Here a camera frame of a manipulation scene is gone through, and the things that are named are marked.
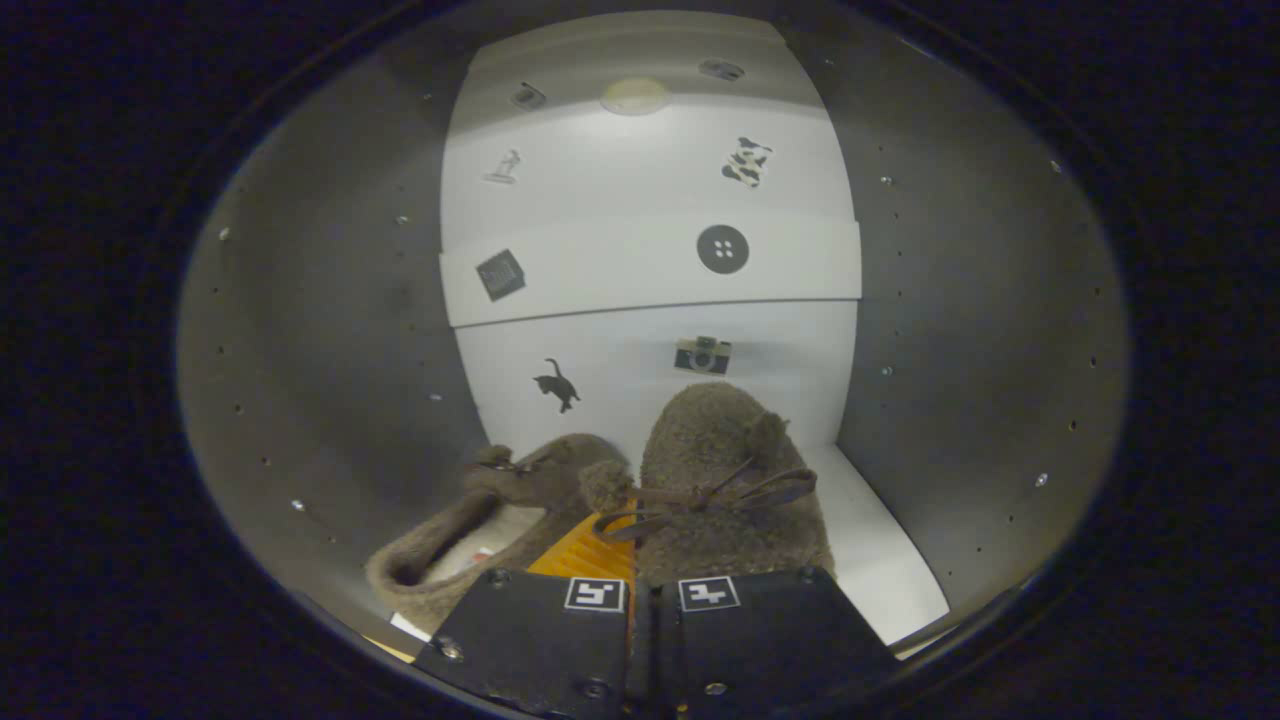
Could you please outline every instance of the orange sponge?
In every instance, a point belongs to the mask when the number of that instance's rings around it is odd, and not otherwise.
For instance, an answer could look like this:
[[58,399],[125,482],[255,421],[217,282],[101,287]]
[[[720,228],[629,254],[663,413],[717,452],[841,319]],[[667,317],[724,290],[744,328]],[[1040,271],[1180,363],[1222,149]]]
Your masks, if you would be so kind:
[[[529,566],[530,573],[558,575],[562,578],[607,578],[626,580],[635,584],[635,542],[608,543],[591,533],[591,525],[599,520],[593,514],[564,534],[541,557]],[[625,528],[635,520],[622,518],[609,525]]]

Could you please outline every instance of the fuzzy brown slipper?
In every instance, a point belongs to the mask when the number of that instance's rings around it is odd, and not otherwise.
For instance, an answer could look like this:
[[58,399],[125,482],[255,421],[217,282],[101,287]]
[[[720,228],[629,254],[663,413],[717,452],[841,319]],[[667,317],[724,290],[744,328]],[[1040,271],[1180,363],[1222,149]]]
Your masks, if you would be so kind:
[[[786,423],[728,383],[677,393],[654,424],[632,487],[617,464],[580,475],[581,492],[602,512],[596,533],[639,539],[639,580],[746,575],[817,565],[831,571],[817,477],[786,434]],[[627,498],[644,509],[620,511]],[[608,532],[612,520],[636,523]]]
[[[522,570],[589,514],[577,492],[579,471],[621,456],[589,434],[557,438],[518,462],[494,446],[470,466],[462,498],[379,550],[365,565],[378,597],[416,628],[435,633],[471,584],[493,568]],[[547,514],[493,556],[443,579],[428,579],[440,557],[494,518],[503,505],[543,507]]]

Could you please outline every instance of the black cat silhouette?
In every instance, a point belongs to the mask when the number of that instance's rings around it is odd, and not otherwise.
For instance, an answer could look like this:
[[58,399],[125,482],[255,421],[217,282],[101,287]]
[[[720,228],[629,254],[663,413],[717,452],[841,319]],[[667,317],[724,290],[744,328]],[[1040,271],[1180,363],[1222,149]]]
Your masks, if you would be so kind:
[[549,392],[559,398],[561,415],[563,415],[566,410],[571,410],[573,407],[568,402],[570,398],[573,398],[579,402],[581,402],[582,398],[579,397],[577,391],[573,389],[573,383],[568,382],[568,378],[561,374],[559,363],[557,363],[550,357],[548,357],[547,361],[550,363],[553,368],[556,368],[556,375],[538,375],[536,378],[534,378],[534,382],[538,383],[538,389],[543,391],[543,395],[547,395]]

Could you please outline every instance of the gray metal wall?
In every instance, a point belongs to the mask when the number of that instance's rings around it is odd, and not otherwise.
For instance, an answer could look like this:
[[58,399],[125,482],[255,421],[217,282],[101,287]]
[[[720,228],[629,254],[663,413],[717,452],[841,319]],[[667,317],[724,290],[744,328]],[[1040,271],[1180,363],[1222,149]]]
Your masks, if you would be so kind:
[[[1097,487],[1125,384],[1116,277],[1069,170],[1007,109],[844,10],[781,5],[863,232],[840,443],[960,615],[1038,565]],[[440,155],[470,51],[662,6],[485,1],[413,28],[280,123],[197,238],[178,366],[206,484],[285,587],[366,635],[416,652],[362,564],[456,497],[458,464],[488,442],[436,266]],[[783,17],[767,1],[686,6]]]
[[863,240],[838,446],[937,577],[945,626],[1027,579],[1103,480],[1128,388],[1120,278],[1070,168],[1009,106],[861,17],[788,13]]

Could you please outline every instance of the square sticker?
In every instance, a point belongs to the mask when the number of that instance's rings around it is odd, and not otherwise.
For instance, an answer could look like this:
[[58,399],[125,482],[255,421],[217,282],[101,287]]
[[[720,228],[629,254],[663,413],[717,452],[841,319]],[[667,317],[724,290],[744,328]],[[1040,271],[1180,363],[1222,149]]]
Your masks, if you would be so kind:
[[599,578],[570,578],[566,610],[594,610],[596,612],[622,612],[622,600],[627,584],[622,580]]
[[695,578],[680,580],[680,607],[685,612],[724,610],[737,607],[737,589],[733,578]]
[[521,269],[520,263],[516,261],[516,256],[509,250],[503,250],[476,265],[476,273],[480,274],[480,282],[484,283],[490,302],[525,287],[525,270]]

